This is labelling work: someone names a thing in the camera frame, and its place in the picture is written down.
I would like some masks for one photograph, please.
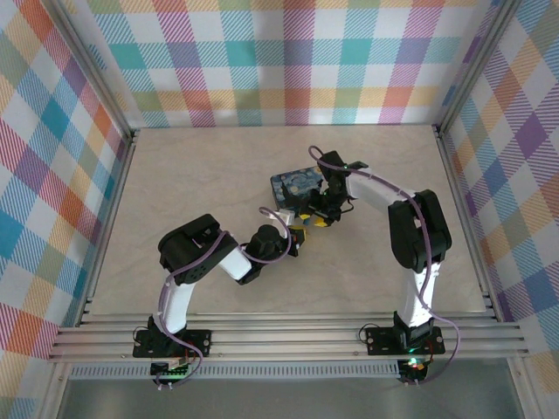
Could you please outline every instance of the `plaid wallpaper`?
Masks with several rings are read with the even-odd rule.
[[[485,39],[487,32],[491,28],[491,23],[495,18],[497,12],[499,11],[500,6],[502,5],[504,0],[491,0],[489,8],[487,9],[486,15],[483,17],[483,20],[478,28],[478,31],[473,37],[473,41],[468,48],[466,55],[462,58],[462,62],[460,63],[459,69],[456,71],[456,76],[454,76],[454,80],[448,92],[446,92],[445,99],[443,100],[442,107],[438,112],[437,121],[442,120],[443,115],[445,114],[446,110],[448,109],[449,105],[454,98],[454,94],[456,93],[456,89],[459,88],[464,76],[466,75],[466,71],[469,65],[472,63],[473,58],[478,54],[480,47]]]
[[[0,0],[0,418],[33,412],[124,143],[39,0]]]
[[[64,1],[136,127],[432,123],[492,3]]]
[[[500,306],[559,417],[559,1],[524,0],[447,144]]]

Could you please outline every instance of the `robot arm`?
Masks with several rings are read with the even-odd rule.
[[[285,226],[293,221],[292,211],[269,215],[276,223],[278,218],[281,218]],[[158,250],[161,253],[160,263],[167,277],[171,272],[202,258],[220,235],[223,235],[216,249],[203,262],[175,275],[174,280],[169,282],[162,310],[162,320],[169,332],[177,333],[186,327],[186,312],[194,287],[216,265],[239,285],[245,285],[259,276],[266,261],[277,259],[285,252],[297,257],[298,249],[305,240],[304,232],[290,228],[292,245],[288,248],[286,228],[279,223],[278,226],[279,229],[270,224],[260,226],[243,251],[229,233],[219,229],[219,223],[210,214],[165,235],[158,245]],[[158,318],[159,316],[154,316],[156,323]]]
[[[419,297],[426,280],[427,252],[417,213],[409,200],[414,200],[421,209],[431,242],[431,273],[422,295],[425,304],[431,307],[440,264],[452,245],[437,196],[428,189],[415,192],[394,187],[389,182],[371,181],[367,175],[373,172],[367,165],[360,161],[346,164],[335,151],[322,155],[317,162],[328,188],[323,193],[315,191],[300,216],[307,218],[315,214],[319,216],[315,225],[329,226],[340,221],[342,205],[355,199],[388,215],[392,252],[404,268],[406,283],[404,303],[394,314],[394,333],[403,350],[416,346],[432,334],[433,319]],[[357,169],[359,174],[334,168]]]
[[[361,171],[367,174],[373,173],[370,168],[363,168]],[[387,213],[387,211],[390,213],[390,206],[392,204],[405,202],[405,198],[395,190],[381,183],[372,182],[362,175],[349,175],[346,178],[346,188],[349,196],[353,199],[365,201],[370,206],[383,213]],[[416,195],[412,190],[406,190],[406,192],[412,197]],[[429,283],[423,296],[424,302],[428,306],[431,306],[432,294],[435,287],[435,279],[438,276],[439,266],[440,263],[435,263],[431,266]],[[421,305],[417,292],[425,282],[425,274],[425,268],[421,272],[416,272],[413,269],[403,269],[406,293],[404,305],[401,307],[401,310],[398,310],[398,314],[403,323],[408,327],[421,326],[431,318],[429,312]]]

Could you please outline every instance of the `gray floor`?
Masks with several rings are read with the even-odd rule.
[[[380,379],[194,380],[169,393],[158,392],[151,381],[70,381],[59,419],[523,417],[504,360],[456,361],[423,388],[398,384]]]

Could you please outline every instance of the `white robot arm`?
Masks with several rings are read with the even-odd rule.
[[[360,171],[367,174],[373,173],[370,168],[361,168]],[[350,174],[346,178],[346,188],[349,196],[354,199],[365,201],[370,206],[385,214],[389,206],[393,203],[405,201],[405,198],[395,190],[381,183],[372,182],[362,175]],[[415,192],[412,190],[405,190],[405,192],[411,197],[415,196]],[[440,263],[431,265],[429,283],[423,295],[423,300],[429,307],[431,307],[433,289],[435,287],[435,279],[438,276],[439,266]],[[418,296],[418,290],[421,290],[425,282],[426,269],[423,269],[421,272],[415,272],[412,269],[404,269],[403,274],[406,292],[404,304],[401,310],[398,310],[398,314],[406,326],[421,326],[431,318],[431,314],[422,306]]]
[[[240,281],[252,268],[251,261],[246,258],[237,247],[219,262],[219,267],[226,271],[237,282]],[[162,312],[162,319],[171,333],[177,333],[186,327],[186,312],[189,309],[190,299],[197,282],[191,284],[171,281],[169,285],[167,302]]]

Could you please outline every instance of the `aluminum rail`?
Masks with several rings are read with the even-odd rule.
[[[459,358],[488,359],[525,356],[528,346],[520,327],[496,320],[491,301],[482,313],[441,313],[457,323],[462,334]],[[94,315],[86,304],[80,327],[61,328],[51,351],[52,362],[147,361],[132,357],[133,332],[145,326],[149,314]],[[207,361],[357,361],[394,360],[398,356],[367,355],[357,339],[366,323],[391,326],[392,313],[229,313],[192,314],[188,327],[210,329],[212,345]],[[438,324],[448,358],[456,333]]]

